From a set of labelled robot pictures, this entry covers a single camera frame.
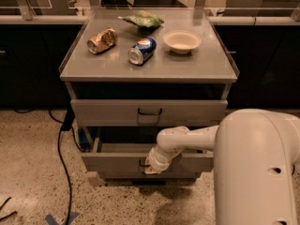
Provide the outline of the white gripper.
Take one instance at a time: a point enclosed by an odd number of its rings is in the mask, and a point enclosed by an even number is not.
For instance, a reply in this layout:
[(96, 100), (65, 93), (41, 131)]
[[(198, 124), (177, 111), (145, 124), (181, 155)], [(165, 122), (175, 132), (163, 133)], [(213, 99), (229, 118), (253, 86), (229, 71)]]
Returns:
[(147, 175), (160, 174), (166, 171), (173, 159), (181, 153), (181, 150), (166, 152), (157, 145), (150, 150), (147, 156), (147, 167), (143, 172)]

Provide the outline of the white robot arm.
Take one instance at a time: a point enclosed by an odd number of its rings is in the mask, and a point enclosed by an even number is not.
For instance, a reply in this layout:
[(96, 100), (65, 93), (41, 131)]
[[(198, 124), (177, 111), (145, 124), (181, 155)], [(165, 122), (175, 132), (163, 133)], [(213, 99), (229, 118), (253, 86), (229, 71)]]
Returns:
[(186, 149), (214, 152), (216, 225), (298, 225), (293, 165), (300, 162), (300, 119), (244, 109), (219, 125), (163, 129), (144, 172), (166, 171)]

